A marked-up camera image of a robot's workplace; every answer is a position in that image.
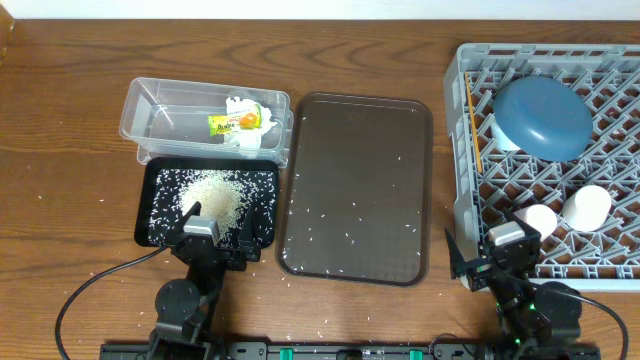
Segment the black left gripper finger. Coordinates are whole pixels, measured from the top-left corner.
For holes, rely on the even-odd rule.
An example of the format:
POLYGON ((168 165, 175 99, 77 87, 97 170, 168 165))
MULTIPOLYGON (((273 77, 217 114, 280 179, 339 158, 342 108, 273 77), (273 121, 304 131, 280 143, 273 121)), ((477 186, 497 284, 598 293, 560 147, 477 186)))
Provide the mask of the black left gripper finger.
POLYGON ((188 236, 200 236, 198 230, 192 226, 188 226, 187 230, 184 230, 185 226, 189 223, 193 216, 199 216, 201 211, 201 204, 196 201, 191 208, 178 220, 177 223, 177 239, 182 240, 188 236))
POLYGON ((250 205, 246 212, 244 223, 241 227, 238 237, 238 244, 244 250, 260 249, 260 246, 255 239, 254 219, 255 207, 253 205, 250 205))

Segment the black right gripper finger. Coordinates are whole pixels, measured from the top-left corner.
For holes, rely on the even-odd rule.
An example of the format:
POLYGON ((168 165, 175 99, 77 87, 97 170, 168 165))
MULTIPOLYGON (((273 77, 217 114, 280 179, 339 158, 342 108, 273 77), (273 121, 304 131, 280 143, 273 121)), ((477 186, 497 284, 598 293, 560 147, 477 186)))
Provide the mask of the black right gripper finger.
POLYGON ((450 276, 452 279, 464 276, 468 270, 467 262, 461 254, 451 232, 444 229, 450 260, 450 276))
POLYGON ((522 220, 520 217, 516 216, 512 211, 506 210, 504 213, 506 219, 509 222, 516 222, 517 225, 523 232, 522 238, 531 240, 539 240, 540 232, 536 230, 533 226, 529 225, 526 221, 522 220))

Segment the pale pink cup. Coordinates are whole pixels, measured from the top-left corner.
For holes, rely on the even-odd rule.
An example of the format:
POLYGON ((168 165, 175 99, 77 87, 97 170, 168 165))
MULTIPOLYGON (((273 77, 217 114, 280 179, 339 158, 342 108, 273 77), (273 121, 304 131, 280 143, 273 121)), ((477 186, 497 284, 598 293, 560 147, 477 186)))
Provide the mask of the pale pink cup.
POLYGON ((514 214, 538 230, 541 241, 549 237, 558 226, 556 213, 546 205, 531 205, 517 210, 514 214))

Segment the white cup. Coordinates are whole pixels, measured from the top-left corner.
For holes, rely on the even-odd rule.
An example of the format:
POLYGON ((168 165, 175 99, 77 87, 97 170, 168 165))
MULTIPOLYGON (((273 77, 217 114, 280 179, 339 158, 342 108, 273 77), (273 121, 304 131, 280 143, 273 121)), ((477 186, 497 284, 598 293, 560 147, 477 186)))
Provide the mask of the white cup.
POLYGON ((565 202, 561 216, 576 231, 595 231, 605 223, 611 206, 612 198, 605 188, 588 185, 565 202))

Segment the yellow green snack wrapper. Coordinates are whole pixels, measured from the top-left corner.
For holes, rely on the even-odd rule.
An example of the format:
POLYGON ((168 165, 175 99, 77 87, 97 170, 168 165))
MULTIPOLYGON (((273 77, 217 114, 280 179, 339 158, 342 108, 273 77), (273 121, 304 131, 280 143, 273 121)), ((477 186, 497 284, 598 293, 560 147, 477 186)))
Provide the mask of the yellow green snack wrapper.
POLYGON ((226 115, 208 117, 209 134, 211 136, 238 133, 244 130, 255 130, 261 127, 262 114, 259 105, 247 110, 226 115))

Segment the white tissue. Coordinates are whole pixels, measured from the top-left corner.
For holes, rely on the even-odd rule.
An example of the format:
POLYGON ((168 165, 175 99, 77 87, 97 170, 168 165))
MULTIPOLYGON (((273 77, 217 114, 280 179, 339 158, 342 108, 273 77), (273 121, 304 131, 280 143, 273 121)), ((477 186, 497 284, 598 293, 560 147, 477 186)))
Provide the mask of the white tissue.
POLYGON ((253 112, 260 115, 261 124, 256 129, 241 130, 224 136, 224 143, 242 148, 260 148, 262 137, 276 125, 272 120, 272 111, 251 99, 240 97, 228 97, 226 99, 226 111, 228 115, 240 112, 253 112))

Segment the light blue rice bowl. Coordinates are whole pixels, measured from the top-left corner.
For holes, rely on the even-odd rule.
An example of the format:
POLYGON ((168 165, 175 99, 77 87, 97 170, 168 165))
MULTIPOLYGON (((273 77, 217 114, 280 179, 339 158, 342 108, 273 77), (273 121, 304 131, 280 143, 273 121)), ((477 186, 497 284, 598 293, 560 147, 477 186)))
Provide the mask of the light blue rice bowl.
POLYGON ((520 147, 516 145, 501 129, 497 121, 494 121, 491 125, 491 133, 493 139, 496 141, 496 147, 505 152, 519 151, 520 147))

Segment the wooden chopstick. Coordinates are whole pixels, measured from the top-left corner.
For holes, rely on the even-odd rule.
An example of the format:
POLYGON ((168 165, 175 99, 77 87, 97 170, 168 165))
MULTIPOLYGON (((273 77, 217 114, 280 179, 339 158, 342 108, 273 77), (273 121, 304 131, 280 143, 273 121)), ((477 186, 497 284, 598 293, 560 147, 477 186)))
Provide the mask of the wooden chopstick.
POLYGON ((467 107, 468 107, 470 126, 471 126, 471 135, 473 140, 473 149, 474 149, 474 155, 476 160, 476 169, 478 174, 482 174, 483 165, 482 165, 481 153, 479 149, 477 126, 475 121, 475 108, 473 104, 472 87, 471 87, 471 81, 470 81, 471 79, 468 72, 464 73, 464 80, 465 80, 466 99, 468 104, 467 107))

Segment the dark blue plate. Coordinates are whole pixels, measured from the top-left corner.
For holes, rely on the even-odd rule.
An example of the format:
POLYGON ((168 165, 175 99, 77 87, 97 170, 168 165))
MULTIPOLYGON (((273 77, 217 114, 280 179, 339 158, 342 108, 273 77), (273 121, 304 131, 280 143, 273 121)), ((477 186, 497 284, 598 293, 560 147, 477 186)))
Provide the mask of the dark blue plate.
POLYGON ((593 131, 592 116, 582 98, 543 76, 510 82, 497 93, 493 115, 520 150, 546 161, 577 159, 593 131))

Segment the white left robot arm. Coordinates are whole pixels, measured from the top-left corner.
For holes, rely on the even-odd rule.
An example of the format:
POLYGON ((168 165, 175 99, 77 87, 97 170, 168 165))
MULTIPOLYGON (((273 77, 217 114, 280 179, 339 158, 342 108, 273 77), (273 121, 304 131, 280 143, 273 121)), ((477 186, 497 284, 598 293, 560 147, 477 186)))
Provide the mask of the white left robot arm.
POLYGON ((216 244, 213 218, 200 215, 196 202, 166 233, 171 254, 188 266, 183 279, 163 285, 155 299, 157 320, 144 357, 150 360, 226 359, 224 341, 210 333, 216 304, 228 271, 242 272, 260 260, 255 208, 247 211, 232 248, 216 244))

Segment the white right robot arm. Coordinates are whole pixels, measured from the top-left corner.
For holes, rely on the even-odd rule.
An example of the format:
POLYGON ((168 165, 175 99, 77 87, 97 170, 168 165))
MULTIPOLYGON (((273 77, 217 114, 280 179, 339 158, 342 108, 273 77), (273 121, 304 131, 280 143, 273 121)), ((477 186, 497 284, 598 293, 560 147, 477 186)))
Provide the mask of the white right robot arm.
POLYGON ((475 351, 476 359, 569 359, 580 336, 577 291, 559 283, 532 283, 528 275, 540 258, 541 233, 512 213, 484 242, 481 254, 467 260, 450 231, 445 232, 450 274, 464 278, 472 291, 495 297, 501 338, 475 351))

